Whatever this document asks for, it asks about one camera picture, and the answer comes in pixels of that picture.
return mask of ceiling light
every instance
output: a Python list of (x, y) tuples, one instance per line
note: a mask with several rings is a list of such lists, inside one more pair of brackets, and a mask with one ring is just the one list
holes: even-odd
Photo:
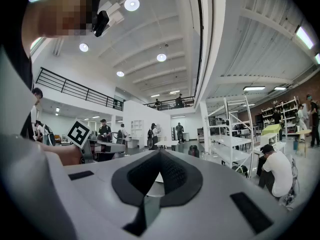
[(318, 62), (318, 64), (320, 64), (320, 54), (319, 53), (315, 56), (315, 59), (316, 59), (316, 62)]
[(118, 71), (118, 72), (116, 73), (116, 75), (117, 75), (118, 77), (123, 77), (123, 76), (125, 75), (125, 73), (123, 73), (122, 71)]
[(133, 12), (138, 9), (140, 6), (139, 0), (125, 0), (124, 8), (126, 8), (129, 12)]
[(160, 62), (164, 62), (167, 59), (167, 56), (163, 53), (158, 54), (158, 56), (156, 57), (156, 59)]
[(311, 41), (305, 30), (300, 26), (296, 32), (296, 35), (305, 43), (305, 45), (311, 49), (314, 43)]
[(287, 89), (286, 87), (274, 87), (274, 90), (277, 90), (277, 91), (283, 91), (286, 89)]
[(88, 49), (89, 49), (88, 45), (85, 44), (85, 43), (81, 43), (81, 44), (79, 45), (79, 48), (80, 48), (80, 50), (83, 51), (83, 52), (87, 52)]
[(256, 90), (263, 90), (266, 88), (265, 86), (246, 86), (243, 88), (244, 91), (256, 91)]

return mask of white t-shirt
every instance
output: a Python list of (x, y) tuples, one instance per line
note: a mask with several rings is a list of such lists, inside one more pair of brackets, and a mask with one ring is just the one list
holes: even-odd
[(155, 136), (158, 136), (158, 134), (159, 134), (157, 127), (154, 127), (152, 132), (153, 132), (152, 138), (155, 137)]
[(286, 195), (291, 189), (293, 176), (291, 164), (281, 151), (271, 154), (262, 166), (266, 172), (272, 171), (274, 184), (272, 194), (279, 198)]

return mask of man in white shirt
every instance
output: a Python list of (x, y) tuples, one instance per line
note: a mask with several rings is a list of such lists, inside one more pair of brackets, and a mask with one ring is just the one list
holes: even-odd
[[(303, 111), (302, 111), (302, 109), (304, 108), (304, 106), (302, 105), (302, 104), (300, 104), (299, 105), (299, 110), (298, 110), (298, 118), (299, 118), (299, 126), (300, 126), (300, 131), (301, 130), (307, 130), (308, 128), (307, 128), (307, 126), (306, 126), (306, 124), (305, 124), (305, 122), (304, 122), (304, 120), (306, 119), (305, 117), (304, 117), (304, 113), (303, 113)], [(304, 141), (305, 140), (305, 135), (304, 134), (301, 134), (300, 135), (300, 139), (302, 140), (302, 141)]]
[(269, 192), (279, 200), (286, 195), (292, 187), (293, 176), (288, 158), (281, 152), (275, 151), (272, 145), (265, 145), (261, 149), (266, 158), (262, 166), (259, 187), (265, 186)]

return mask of man in black shirt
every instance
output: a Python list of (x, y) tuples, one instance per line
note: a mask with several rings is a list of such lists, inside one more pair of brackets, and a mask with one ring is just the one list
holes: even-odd
[(282, 141), (282, 122), (283, 122), (284, 116), (275, 107), (273, 108), (272, 119), (274, 120), (275, 125), (281, 126), (281, 129), (279, 131), (279, 141), (281, 142)]
[(106, 124), (106, 119), (100, 121), (102, 126), (99, 129), (99, 134), (101, 134), (101, 140), (104, 142), (111, 142), (111, 129)]
[(315, 146), (315, 141), (316, 141), (316, 145), (319, 147), (320, 146), (320, 138), (319, 138), (319, 130), (318, 130), (318, 126), (319, 126), (319, 116), (318, 116), (318, 105), (317, 103), (312, 99), (312, 96), (310, 94), (308, 94), (306, 96), (306, 99), (308, 101), (310, 101), (310, 105), (311, 105), (311, 112), (309, 114), (309, 117), (312, 117), (312, 132), (311, 132), (311, 143), (310, 143), (310, 147), (313, 148)]

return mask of table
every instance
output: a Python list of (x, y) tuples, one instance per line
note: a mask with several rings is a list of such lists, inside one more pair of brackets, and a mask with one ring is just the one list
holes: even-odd
[(307, 142), (306, 141), (304, 141), (304, 147), (300, 144), (300, 137), (301, 137), (301, 135), (302, 134), (309, 134), (309, 133), (311, 133), (311, 130), (300, 130), (300, 131), (297, 131), (297, 132), (295, 132), (294, 134), (296, 134), (296, 135), (299, 135), (299, 138), (298, 138), (298, 148), (296, 149), (296, 151), (298, 152), (298, 151), (300, 151), (300, 150), (303, 150), (304, 149), (304, 158), (306, 158), (307, 157)]
[(171, 146), (171, 149), (173, 151), (176, 150), (176, 145), (178, 145), (178, 140), (161, 140), (159, 142), (157, 142), (156, 144), (154, 144), (155, 146)]

